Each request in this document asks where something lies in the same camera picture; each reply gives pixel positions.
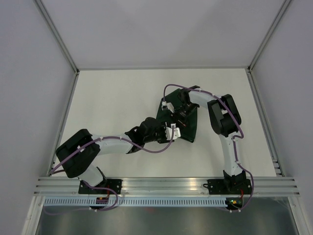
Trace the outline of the dark green cloth napkin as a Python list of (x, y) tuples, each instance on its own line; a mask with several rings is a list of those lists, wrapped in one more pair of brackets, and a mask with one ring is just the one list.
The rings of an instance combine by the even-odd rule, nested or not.
[[(174, 106), (174, 108), (178, 108), (182, 104), (185, 103), (192, 103), (190, 101), (190, 98), (188, 97), (189, 91), (186, 89), (176, 89), (173, 92), (169, 93), (165, 96), (166, 102), (171, 102)], [(174, 123), (171, 118), (171, 112), (170, 111), (163, 111), (161, 109), (161, 102), (157, 111), (156, 119), (160, 122), (167, 122), (167, 124)], [(180, 128), (181, 132), (181, 139), (193, 143), (196, 137), (197, 132), (197, 124), (194, 124), (190, 127), (186, 127), (184, 129)]]

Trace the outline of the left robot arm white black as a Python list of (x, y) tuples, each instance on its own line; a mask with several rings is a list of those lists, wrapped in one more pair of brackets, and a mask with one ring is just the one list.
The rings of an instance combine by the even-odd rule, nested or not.
[(63, 168), (68, 178), (78, 178), (97, 194), (107, 188), (106, 177), (93, 164), (96, 157), (106, 154), (133, 154), (145, 151), (157, 154), (165, 151), (174, 140), (176, 125), (148, 117), (139, 126), (115, 136), (100, 136), (81, 129), (56, 149), (59, 163), (50, 171)]

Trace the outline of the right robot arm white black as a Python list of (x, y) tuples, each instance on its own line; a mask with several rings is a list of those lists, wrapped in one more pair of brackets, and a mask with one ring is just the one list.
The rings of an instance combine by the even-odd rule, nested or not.
[(209, 114), (210, 125), (220, 138), (223, 155), (224, 170), (223, 179), (208, 179), (203, 187), (210, 194), (239, 194), (244, 193), (246, 184), (246, 172), (240, 166), (237, 140), (244, 137), (240, 128), (241, 116), (231, 95), (213, 95), (203, 91), (199, 86), (190, 88), (178, 86), (178, 98), (182, 105), (175, 109), (171, 118), (180, 127), (182, 132), (195, 137), (197, 118), (195, 114), (199, 107), (206, 108)]

